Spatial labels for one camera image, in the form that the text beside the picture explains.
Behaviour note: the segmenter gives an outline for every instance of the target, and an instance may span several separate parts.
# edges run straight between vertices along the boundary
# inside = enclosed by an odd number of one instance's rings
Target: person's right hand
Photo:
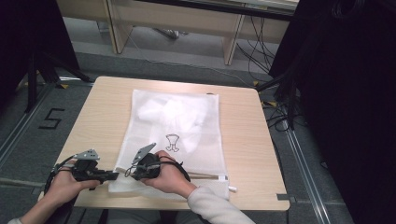
[[[155,153],[155,155],[160,157],[161,161],[171,161],[167,158],[164,158],[163,156],[172,158],[167,152],[163,150]],[[157,178],[141,179],[141,181],[145,185],[152,186],[155,189],[159,189],[165,193],[178,194],[186,199],[197,188],[195,185],[189,182],[174,165],[171,164],[162,164],[160,175]]]

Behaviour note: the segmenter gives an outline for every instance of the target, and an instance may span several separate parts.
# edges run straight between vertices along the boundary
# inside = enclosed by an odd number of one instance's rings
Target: printed logo on bag
[[[177,139],[179,138],[177,134],[170,133],[166,135],[166,138],[169,141],[169,147],[166,148],[168,151],[178,151],[178,147],[176,147]]]

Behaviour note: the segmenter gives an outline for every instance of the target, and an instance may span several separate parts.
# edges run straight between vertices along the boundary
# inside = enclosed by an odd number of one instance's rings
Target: drawstring bag
[[[115,171],[129,169],[140,148],[156,143],[150,153],[168,152],[176,161],[183,162],[192,183],[209,187],[228,199],[229,181],[219,129],[219,96],[134,90],[132,98],[131,120]],[[109,191],[182,199],[123,175],[109,184]]]

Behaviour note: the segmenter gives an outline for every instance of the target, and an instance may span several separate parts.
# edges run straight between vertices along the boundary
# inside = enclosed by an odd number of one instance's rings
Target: white sleeve
[[[211,189],[199,187],[187,199],[192,212],[201,215],[212,224],[254,223],[238,208],[217,196]]]
[[[14,218],[8,222],[8,224],[22,224],[19,218]]]

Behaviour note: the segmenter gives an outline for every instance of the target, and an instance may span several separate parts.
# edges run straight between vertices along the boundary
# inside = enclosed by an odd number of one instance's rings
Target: wooden table
[[[100,169],[114,169],[131,116],[134,89],[162,92],[219,94],[219,116],[230,202],[241,210],[286,211],[289,201],[258,93],[253,89],[166,82],[120,77],[99,77],[82,107],[58,162],[90,148],[101,160]],[[83,190],[75,206],[97,208],[188,209],[184,202],[155,200],[132,193],[109,193],[105,183]]]

